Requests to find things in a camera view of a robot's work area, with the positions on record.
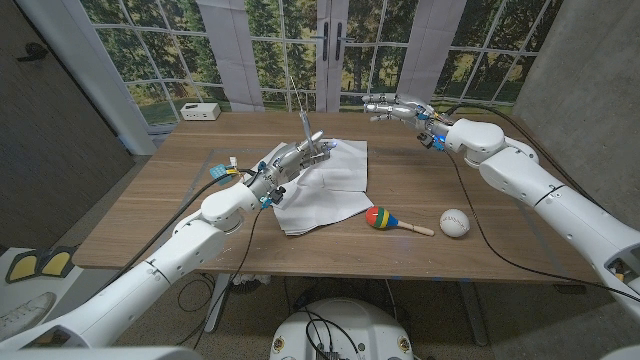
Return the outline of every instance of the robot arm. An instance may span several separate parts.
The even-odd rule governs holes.
[[[331,145],[322,131],[300,144],[279,149],[249,179],[208,196],[200,210],[175,227],[172,237],[144,261],[74,311],[0,343],[0,350],[43,344],[103,347],[115,340],[172,284],[215,258],[227,237],[243,223],[240,210],[251,212],[282,199],[280,185],[300,170],[329,158]]]
[[[505,137],[495,124],[467,119],[454,123],[405,95],[368,95],[363,100],[365,111],[384,114],[371,121],[400,120],[420,132],[418,139],[427,147],[464,151],[469,166],[479,169],[496,190],[531,206],[580,252],[606,286],[640,297],[640,232],[549,174],[531,147]],[[612,294],[640,322],[640,302]]]

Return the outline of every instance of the floor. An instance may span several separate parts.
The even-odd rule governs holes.
[[[118,196],[142,169],[136,165],[65,234],[58,245],[77,245],[91,232]],[[127,330],[116,346],[173,345],[189,334],[205,316],[209,289],[198,274],[172,286]],[[287,278],[290,302],[318,285],[314,300],[360,297],[390,310],[382,283],[363,279]],[[624,346],[640,344],[635,323],[606,292],[562,294],[550,285],[476,284],[490,345],[473,343],[458,285],[453,282],[390,281],[402,325],[410,332],[415,355],[434,359],[599,359]],[[231,293],[219,328],[204,334],[197,352],[205,359],[266,359],[273,334],[287,318],[284,279],[272,278],[250,293]],[[185,343],[193,346],[195,338]]]

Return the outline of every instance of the white cable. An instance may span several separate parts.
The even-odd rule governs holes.
[[[393,300],[393,293],[391,292],[391,286],[389,286],[389,280],[384,279],[384,283],[387,284],[387,290],[389,290],[389,297],[391,298],[391,305],[393,306],[393,317],[398,320],[398,312],[396,311],[396,301]]]

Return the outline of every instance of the white box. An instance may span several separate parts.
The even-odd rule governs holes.
[[[180,109],[185,120],[215,120],[220,115],[218,103],[186,103]]]

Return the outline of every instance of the concrete wall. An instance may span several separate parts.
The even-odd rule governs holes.
[[[514,113],[596,201],[640,229],[640,1],[565,0]]]
[[[18,0],[91,101],[134,155],[153,155],[156,146],[61,0]]]

